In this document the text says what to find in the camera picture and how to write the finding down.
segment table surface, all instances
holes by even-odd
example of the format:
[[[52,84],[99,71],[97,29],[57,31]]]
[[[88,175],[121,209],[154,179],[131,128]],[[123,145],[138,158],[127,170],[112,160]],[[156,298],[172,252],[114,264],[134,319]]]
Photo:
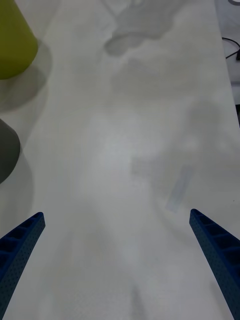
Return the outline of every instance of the table surface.
[[[230,319],[189,226],[197,208],[240,238],[214,2],[40,3],[21,8],[37,57],[0,84],[22,145],[0,185],[0,236],[38,211],[46,228],[4,320]]]

